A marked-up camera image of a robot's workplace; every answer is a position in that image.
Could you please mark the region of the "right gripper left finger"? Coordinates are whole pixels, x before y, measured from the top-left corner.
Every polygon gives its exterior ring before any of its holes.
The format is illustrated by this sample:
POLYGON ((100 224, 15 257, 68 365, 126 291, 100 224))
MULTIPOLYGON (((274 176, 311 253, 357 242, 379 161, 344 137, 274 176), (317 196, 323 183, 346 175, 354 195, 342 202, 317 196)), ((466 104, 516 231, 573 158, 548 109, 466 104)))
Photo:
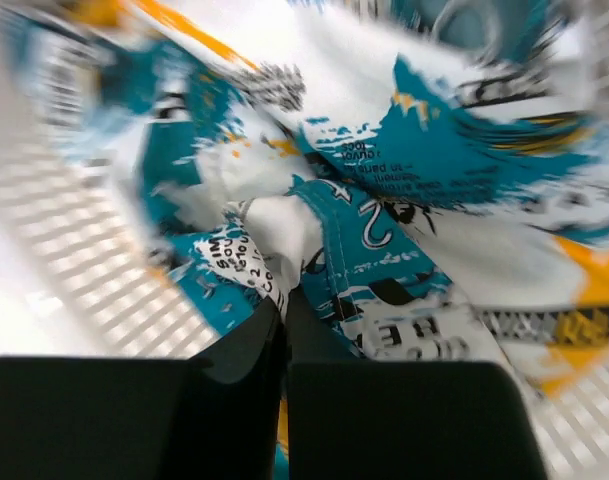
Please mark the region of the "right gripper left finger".
POLYGON ((269 479, 274 304, 184 360, 0 357, 0 479, 269 479))

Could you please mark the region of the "patterned teal yellow shorts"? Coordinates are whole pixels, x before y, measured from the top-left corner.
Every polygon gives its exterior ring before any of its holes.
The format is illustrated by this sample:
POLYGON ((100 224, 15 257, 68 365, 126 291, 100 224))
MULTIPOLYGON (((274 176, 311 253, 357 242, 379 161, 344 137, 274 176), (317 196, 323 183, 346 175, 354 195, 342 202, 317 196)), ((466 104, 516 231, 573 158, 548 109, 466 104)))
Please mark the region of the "patterned teal yellow shorts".
POLYGON ((227 213, 373 358, 505 358, 561 479, 609 477, 604 51, 574 1, 5 1, 52 149, 133 166, 169 242, 227 213))

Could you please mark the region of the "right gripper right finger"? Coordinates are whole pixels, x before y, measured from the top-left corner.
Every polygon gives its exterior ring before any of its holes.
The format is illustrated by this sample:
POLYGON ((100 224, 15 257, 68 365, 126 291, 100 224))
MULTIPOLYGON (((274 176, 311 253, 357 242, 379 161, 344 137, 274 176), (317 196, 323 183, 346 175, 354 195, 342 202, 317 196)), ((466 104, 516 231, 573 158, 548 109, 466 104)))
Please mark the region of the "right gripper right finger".
POLYGON ((351 355, 291 293, 286 328, 293 479, 544 479, 509 374, 490 362, 351 355))

